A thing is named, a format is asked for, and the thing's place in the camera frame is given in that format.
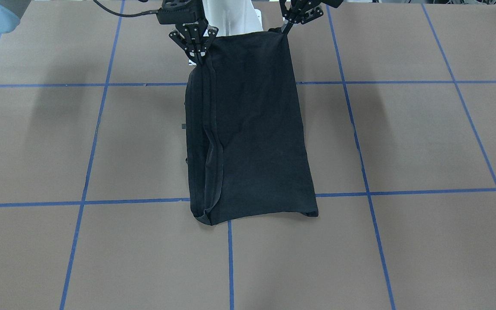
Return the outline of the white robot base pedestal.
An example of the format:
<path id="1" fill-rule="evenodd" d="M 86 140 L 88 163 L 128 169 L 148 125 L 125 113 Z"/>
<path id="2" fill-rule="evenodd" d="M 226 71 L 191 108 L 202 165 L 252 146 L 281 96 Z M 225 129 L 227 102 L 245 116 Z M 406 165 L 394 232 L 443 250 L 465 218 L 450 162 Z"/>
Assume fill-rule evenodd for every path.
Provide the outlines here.
<path id="1" fill-rule="evenodd" d="M 219 29 L 219 37 L 263 32 L 260 11 L 251 0 L 203 0 L 209 25 Z"/>

